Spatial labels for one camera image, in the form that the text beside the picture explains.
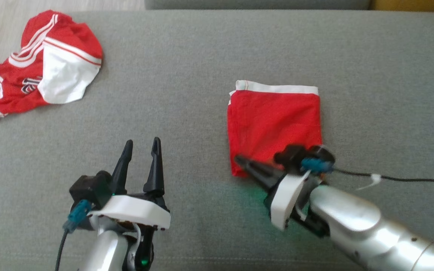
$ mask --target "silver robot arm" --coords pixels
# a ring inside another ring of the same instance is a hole
[[[312,190],[309,203],[336,247],[365,269],[434,271],[434,243],[388,220],[375,204],[325,185]]]
[[[64,240],[77,228],[93,230],[98,238],[80,271],[148,271],[154,259],[153,235],[170,228],[171,215],[164,201],[162,146],[155,137],[152,164],[143,193],[125,189],[133,141],[126,142],[113,175],[100,171],[81,176],[70,188],[74,199],[55,270],[59,269]]]
[[[264,205],[276,228],[285,230],[293,219],[319,237],[329,236],[369,271],[434,271],[434,242],[385,218],[375,204],[312,177],[332,170],[334,156],[322,147],[311,154],[303,146],[286,147],[274,156],[284,171],[243,156],[235,161],[267,192]]]

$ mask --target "wooden floor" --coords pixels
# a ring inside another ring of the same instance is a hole
[[[143,0],[0,0],[0,63],[18,51],[29,18],[53,9],[60,12],[144,10]]]

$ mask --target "red cloth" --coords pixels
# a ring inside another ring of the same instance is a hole
[[[0,64],[0,117],[81,99],[102,55],[89,27],[66,14],[48,10],[29,19],[21,49]]]
[[[319,103],[316,87],[237,81],[227,111],[232,175],[246,176],[237,154],[273,163],[288,144],[322,144]]]

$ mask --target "yellow object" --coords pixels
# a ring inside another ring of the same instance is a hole
[[[434,12],[434,0],[373,0],[371,9]]]

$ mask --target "gray fabric surface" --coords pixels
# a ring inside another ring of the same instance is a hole
[[[156,271],[358,270],[295,223],[272,227],[264,193],[231,176],[226,132],[237,79],[319,87],[324,142],[349,170],[434,177],[434,14],[173,11],[74,14],[105,59],[85,97],[0,121],[0,270],[52,269],[83,174],[112,171],[134,140],[127,189],[141,191],[162,139],[170,230],[155,234]],[[434,240],[434,184],[334,174]],[[95,233],[69,236],[75,270]]]
[[[335,9],[367,10],[370,0],[145,0],[158,9]]]

